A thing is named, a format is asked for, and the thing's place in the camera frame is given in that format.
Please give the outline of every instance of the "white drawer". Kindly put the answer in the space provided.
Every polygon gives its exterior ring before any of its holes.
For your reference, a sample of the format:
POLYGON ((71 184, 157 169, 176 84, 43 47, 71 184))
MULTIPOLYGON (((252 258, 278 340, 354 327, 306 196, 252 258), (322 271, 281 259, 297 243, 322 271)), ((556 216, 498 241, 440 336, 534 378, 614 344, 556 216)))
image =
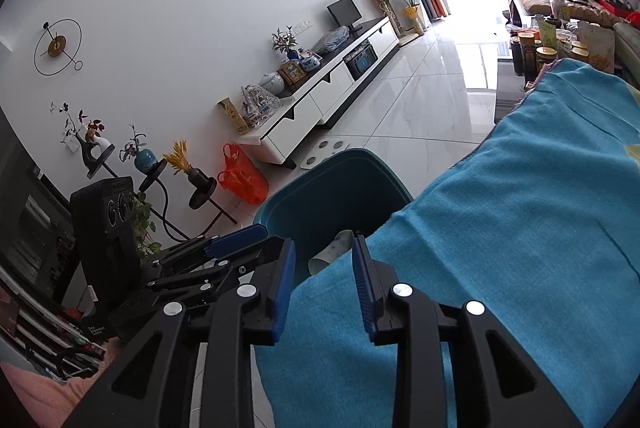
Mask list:
POLYGON ((281 121, 267 134, 271 142, 285 157, 295 149, 300 141, 305 138, 320 118, 321 111, 308 95, 304 96, 298 104, 289 110, 281 121))
POLYGON ((373 45, 373 50, 376 51, 378 57, 381 57, 389 45, 397 39, 391 23, 385 23, 369 37, 369 43, 373 45))
POLYGON ((338 99, 349 90, 353 84, 353 77, 343 61, 340 62, 329 74, 315 85, 309 92, 318 105, 320 113, 324 115, 338 99))

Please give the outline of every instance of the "teal plastic bin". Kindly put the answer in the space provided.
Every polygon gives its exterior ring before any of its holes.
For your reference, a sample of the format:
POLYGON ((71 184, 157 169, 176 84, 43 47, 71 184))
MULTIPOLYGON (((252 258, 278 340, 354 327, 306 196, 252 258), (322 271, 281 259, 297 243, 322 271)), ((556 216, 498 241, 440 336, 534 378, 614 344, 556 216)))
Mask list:
POLYGON ((255 215, 269 234, 296 243, 296 280, 343 229, 369 236, 413 200, 396 174, 368 150, 336 154, 271 195, 255 215))

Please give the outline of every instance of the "yellow patch on fabric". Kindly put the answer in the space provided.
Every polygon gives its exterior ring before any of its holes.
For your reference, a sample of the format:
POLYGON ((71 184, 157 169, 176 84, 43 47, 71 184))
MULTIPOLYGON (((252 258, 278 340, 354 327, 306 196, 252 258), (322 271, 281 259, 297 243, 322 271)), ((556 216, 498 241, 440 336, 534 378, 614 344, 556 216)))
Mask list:
POLYGON ((634 96, 636 103, 640 104, 640 91, 637 88, 632 87, 628 83, 626 84, 626 87, 629 89, 629 92, 631 92, 631 95, 634 96))
POLYGON ((625 146, 626 154, 636 161, 640 169, 640 144, 628 144, 625 146))

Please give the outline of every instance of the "wall clock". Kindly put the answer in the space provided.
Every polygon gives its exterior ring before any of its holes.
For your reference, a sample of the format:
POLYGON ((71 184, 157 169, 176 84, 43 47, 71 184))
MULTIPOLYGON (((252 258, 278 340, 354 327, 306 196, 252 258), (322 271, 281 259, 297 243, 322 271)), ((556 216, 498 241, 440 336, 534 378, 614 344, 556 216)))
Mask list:
POLYGON ((76 61, 76 54, 82 42, 82 29, 75 20, 58 20, 42 26, 44 33, 38 40, 33 53, 33 64, 42 75, 56 75, 71 63, 75 70, 82 68, 82 61, 76 61))

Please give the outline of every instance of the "camera lens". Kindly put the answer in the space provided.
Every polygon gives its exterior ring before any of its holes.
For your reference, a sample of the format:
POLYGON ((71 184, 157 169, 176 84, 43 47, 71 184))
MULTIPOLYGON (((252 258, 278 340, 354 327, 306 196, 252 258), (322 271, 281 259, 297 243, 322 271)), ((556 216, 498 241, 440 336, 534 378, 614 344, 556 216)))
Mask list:
POLYGON ((127 202, 124 199, 124 195, 118 197, 118 213, 122 221, 127 219, 127 202))
POLYGON ((116 225, 116 220, 118 220, 118 217, 116 204, 113 201, 109 201, 109 204, 107 204, 107 219, 112 226, 116 225))

